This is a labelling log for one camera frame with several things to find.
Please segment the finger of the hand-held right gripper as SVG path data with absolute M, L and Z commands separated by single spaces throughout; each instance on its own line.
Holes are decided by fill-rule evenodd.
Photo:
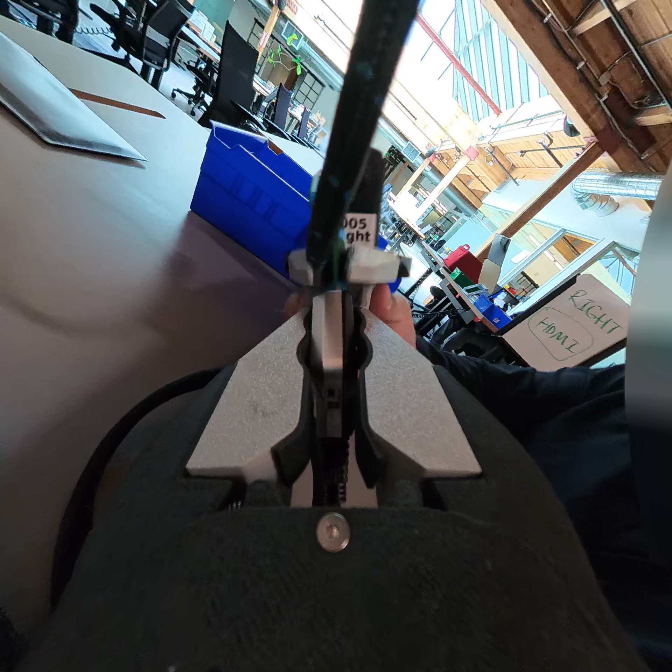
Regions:
M 347 262 L 350 284 L 390 284 L 409 276 L 411 258 L 378 248 L 352 248 Z
M 314 286 L 314 271 L 306 249 L 295 249 L 288 254 L 288 276 L 300 286 Z

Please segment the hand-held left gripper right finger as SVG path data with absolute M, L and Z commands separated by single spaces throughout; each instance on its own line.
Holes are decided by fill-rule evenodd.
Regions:
M 482 473 L 433 365 L 370 310 L 360 310 L 356 459 L 369 489 Z

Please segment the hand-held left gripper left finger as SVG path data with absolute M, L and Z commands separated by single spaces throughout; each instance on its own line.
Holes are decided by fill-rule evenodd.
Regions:
M 279 484 L 305 471 L 310 437 L 310 378 L 304 308 L 244 355 L 197 441 L 189 475 Z

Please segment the brushed metal hub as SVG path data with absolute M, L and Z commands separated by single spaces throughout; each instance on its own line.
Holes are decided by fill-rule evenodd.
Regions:
M 341 290 L 329 290 L 313 298 L 310 331 L 309 370 L 317 435 L 340 440 L 345 387 Z

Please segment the blue storage bin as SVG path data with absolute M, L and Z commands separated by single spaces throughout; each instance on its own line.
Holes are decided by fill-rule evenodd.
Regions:
M 321 170 L 274 152 L 263 134 L 210 122 L 191 210 L 288 276 L 288 254 L 307 246 Z

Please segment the black braided cable green plugs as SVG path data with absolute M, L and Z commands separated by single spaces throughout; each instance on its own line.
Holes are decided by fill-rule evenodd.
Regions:
M 317 288 L 340 281 L 337 240 L 364 174 L 418 5 L 418 1 L 363 3 L 307 231 L 307 262 Z

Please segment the person's right forearm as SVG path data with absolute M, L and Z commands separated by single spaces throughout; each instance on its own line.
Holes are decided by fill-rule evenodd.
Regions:
M 416 339 L 417 349 L 446 368 L 538 463 L 630 461 L 624 364 L 544 372 L 458 356 Z

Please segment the person's right hand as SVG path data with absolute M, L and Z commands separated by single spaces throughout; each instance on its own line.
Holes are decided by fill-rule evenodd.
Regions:
M 309 298 L 309 291 L 306 288 L 291 294 L 284 306 L 285 319 L 288 320 L 305 308 Z M 368 309 L 412 348 L 417 348 L 411 307 L 405 298 L 392 294 L 387 284 L 379 284 L 372 290 Z

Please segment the long white table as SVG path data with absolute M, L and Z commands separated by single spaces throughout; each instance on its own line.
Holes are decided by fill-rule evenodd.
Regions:
M 264 132 L 269 147 L 277 154 L 283 153 L 289 156 L 297 164 L 303 166 L 308 172 L 322 168 L 324 157 L 311 147 L 305 147 L 298 142 L 281 138 Z

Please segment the red bag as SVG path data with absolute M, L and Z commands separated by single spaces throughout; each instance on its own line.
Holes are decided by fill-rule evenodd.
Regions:
M 483 269 L 483 262 L 471 251 L 469 244 L 461 245 L 443 259 L 443 264 L 452 273 L 459 270 L 470 284 L 477 284 Z

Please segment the small blue bin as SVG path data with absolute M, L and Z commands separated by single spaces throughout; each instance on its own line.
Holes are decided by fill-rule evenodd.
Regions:
M 486 321 L 491 323 L 496 331 L 504 328 L 511 322 L 511 318 L 498 307 L 488 296 L 479 295 L 474 300 L 475 308 L 480 311 Z

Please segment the green paper decoration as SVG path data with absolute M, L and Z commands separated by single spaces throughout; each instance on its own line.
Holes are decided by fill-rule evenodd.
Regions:
M 285 32 L 280 39 L 271 37 L 267 46 L 267 64 L 271 66 L 269 72 L 283 67 L 287 72 L 293 72 L 296 77 L 302 74 L 302 61 L 299 55 L 300 47 L 304 42 L 304 35 L 293 28 L 289 23 L 285 25 Z

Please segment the white handwritten sign board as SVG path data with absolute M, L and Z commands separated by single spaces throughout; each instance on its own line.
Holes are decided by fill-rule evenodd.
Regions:
M 594 275 L 578 274 L 493 337 L 539 371 L 597 365 L 626 347 L 630 304 Z

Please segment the black office chair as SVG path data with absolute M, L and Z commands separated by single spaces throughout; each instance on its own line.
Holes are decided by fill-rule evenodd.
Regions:
M 113 2 L 117 14 L 106 12 L 97 4 L 89 5 L 91 11 L 111 29 L 114 51 L 124 51 L 124 57 L 101 55 L 108 61 L 136 72 L 131 63 L 135 58 L 141 63 L 138 74 L 150 85 L 159 89 L 161 79 L 175 54 L 182 28 L 194 12 L 190 1 L 137 1 L 137 7 Z
M 205 128 L 210 122 L 239 126 L 253 103 L 253 78 L 258 53 L 231 25 L 226 22 L 220 63 L 211 104 L 198 120 Z

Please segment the metal duct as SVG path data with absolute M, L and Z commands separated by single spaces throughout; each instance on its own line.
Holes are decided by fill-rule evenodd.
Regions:
M 663 174 L 604 173 L 587 171 L 570 185 L 576 205 L 600 218 L 617 212 L 618 197 L 655 202 Z

